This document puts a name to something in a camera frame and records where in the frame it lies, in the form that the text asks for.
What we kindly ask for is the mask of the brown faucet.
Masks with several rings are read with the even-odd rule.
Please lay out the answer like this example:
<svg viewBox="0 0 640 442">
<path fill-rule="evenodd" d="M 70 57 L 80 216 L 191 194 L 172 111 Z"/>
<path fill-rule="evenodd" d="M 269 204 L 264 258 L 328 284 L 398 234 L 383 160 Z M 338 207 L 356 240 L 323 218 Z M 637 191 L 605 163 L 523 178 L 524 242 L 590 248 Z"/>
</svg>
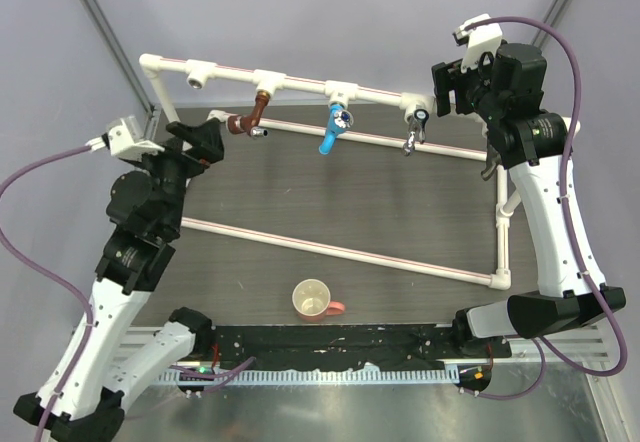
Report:
<svg viewBox="0 0 640 442">
<path fill-rule="evenodd" d="M 233 135 L 245 134 L 252 139 L 268 136 L 268 130 L 260 126 L 261 117 L 271 100 L 271 94 L 259 90 L 255 96 L 255 104 L 248 115 L 229 116 L 226 122 L 228 131 Z"/>
</svg>

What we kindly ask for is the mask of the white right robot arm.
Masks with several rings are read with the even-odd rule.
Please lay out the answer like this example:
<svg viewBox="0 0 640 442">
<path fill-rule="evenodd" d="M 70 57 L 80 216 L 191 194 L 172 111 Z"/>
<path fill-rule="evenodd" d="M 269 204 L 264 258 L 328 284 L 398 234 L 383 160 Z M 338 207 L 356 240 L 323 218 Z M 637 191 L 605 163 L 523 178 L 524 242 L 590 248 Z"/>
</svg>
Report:
<svg viewBox="0 0 640 442">
<path fill-rule="evenodd" d="M 457 312 L 451 342 L 465 357 L 488 338 L 572 330 L 626 305 L 623 289 L 607 285 L 579 219 L 572 166 L 562 162 L 566 123 L 541 107 L 546 68 L 541 51 L 521 43 L 483 52 L 476 69 L 460 60 L 432 68 L 438 115 L 475 114 L 486 123 L 489 154 L 521 198 L 537 262 L 537 290 Z"/>
</svg>

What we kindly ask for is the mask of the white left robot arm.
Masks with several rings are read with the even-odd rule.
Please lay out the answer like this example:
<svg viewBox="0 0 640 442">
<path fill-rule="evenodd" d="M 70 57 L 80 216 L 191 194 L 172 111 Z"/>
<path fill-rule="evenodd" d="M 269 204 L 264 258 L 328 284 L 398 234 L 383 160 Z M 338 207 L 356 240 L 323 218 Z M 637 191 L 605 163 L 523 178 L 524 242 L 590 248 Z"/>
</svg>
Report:
<svg viewBox="0 0 640 442">
<path fill-rule="evenodd" d="M 188 308 L 175 310 L 158 338 L 124 364 L 112 362 L 121 340 L 157 288 L 180 236 L 186 189 L 191 179 L 224 158 L 217 117 L 198 126 L 166 126 L 168 140 L 144 137 L 135 117 L 114 121 L 101 136 L 34 162 L 6 179 L 7 189 L 36 168 L 101 149 L 132 166 L 116 178 L 106 208 L 114 231 L 95 269 L 89 296 L 42 267 L 6 238 L 2 245 L 25 265 L 53 280 L 83 307 L 58 366 L 36 392 L 17 400 L 13 412 L 35 426 L 35 438 L 54 441 L 110 441 L 131 405 L 169 365 L 187 356 L 205 359 L 213 347 L 212 322 Z"/>
</svg>

